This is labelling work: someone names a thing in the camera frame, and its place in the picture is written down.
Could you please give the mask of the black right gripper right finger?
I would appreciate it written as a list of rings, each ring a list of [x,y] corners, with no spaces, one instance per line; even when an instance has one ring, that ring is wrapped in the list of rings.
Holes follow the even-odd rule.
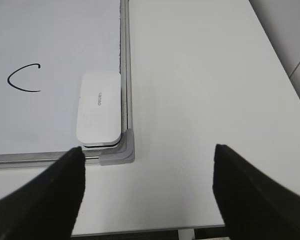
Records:
[[[300,240],[300,195],[227,145],[214,152],[213,194],[232,240]]]

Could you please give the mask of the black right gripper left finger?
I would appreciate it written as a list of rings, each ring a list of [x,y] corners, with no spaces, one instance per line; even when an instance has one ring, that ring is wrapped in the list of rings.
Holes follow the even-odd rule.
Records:
[[[74,147],[0,199],[0,240],[69,240],[86,188],[86,159]]]

